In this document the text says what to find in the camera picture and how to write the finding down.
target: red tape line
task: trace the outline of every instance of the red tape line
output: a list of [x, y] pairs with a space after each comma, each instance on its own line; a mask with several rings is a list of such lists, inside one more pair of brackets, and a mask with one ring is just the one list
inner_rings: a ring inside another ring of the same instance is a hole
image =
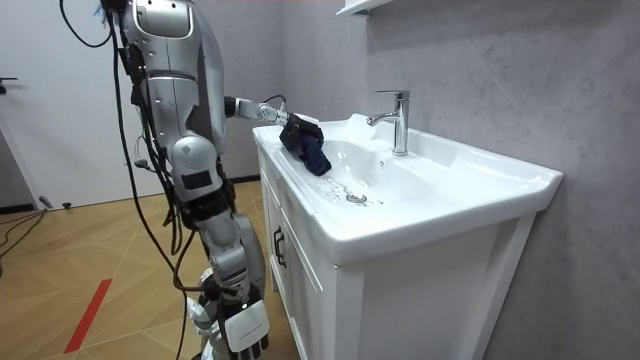
[[87, 306], [87, 310], [85, 310], [84, 315], [82, 315], [76, 331], [71, 336], [69, 344], [67, 344], [67, 348], [64, 350], [64, 354], [80, 349], [85, 336], [87, 336], [87, 332], [89, 332], [91, 323], [93, 323], [93, 319], [100, 309], [102, 300], [104, 300], [105, 295], [107, 295], [107, 290], [109, 290], [109, 285], [111, 285], [112, 280], [113, 279], [102, 280], [100, 285], [98, 285], [96, 293], [93, 294], [93, 299], [91, 299], [89, 306]]

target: cabinet handle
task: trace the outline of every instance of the cabinet handle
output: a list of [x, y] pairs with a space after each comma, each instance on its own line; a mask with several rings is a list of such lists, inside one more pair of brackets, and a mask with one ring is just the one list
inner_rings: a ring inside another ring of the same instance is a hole
[[275, 239], [275, 233], [274, 235], [274, 239], [275, 239], [275, 248], [276, 248], [276, 257], [278, 258], [278, 264], [284, 266], [284, 268], [287, 268], [287, 262], [284, 261], [284, 255], [282, 254], [282, 252], [280, 251], [280, 242], [284, 241], [284, 234], [282, 233], [282, 230], [280, 230], [280, 227], [278, 226], [278, 231], [276, 231], [276, 233], [280, 233], [280, 236]]
[[273, 232], [273, 248], [276, 251], [276, 256], [279, 256], [278, 255], [278, 243], [276, 242], [278, 234], [282, 234], [282, 228], [280, 226], [278, 226], [278, 230]]
[[7, 93], [7, 88], [2, 86], [2, 81], [4, 80], [18, 80], [18, 78], [1, 78], [0, 77], [0, 95], [4, 95]]

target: white shelf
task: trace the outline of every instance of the white shelf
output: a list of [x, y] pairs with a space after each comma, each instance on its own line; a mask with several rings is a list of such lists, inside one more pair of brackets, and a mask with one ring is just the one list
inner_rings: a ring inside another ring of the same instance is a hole
[[393, 0], [345, 0], [344, 7], [336, 13], [338, 16], [369, 15], [369, 10]]

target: dark blue towel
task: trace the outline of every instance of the dark blue towel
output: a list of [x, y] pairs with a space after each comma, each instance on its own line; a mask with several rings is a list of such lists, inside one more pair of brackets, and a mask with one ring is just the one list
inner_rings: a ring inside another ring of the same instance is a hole
[[331, 170], [331, 163], [322, 152], [322, 145], [318, 139], [312, 135], [302, 135], [300, 139], [302, 154], [300, 160], [304, 162], [304, 167], [315, 176], [322, 176]]

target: drain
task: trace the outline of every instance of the drain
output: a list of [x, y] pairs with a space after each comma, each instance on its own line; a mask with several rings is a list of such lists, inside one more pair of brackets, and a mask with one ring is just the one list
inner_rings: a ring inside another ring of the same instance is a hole
[[347, 201], [354, 202], [356, 204], [361, 204], [367, 201], [367, 197], [362, 194], [349, 194], [347, 195]]

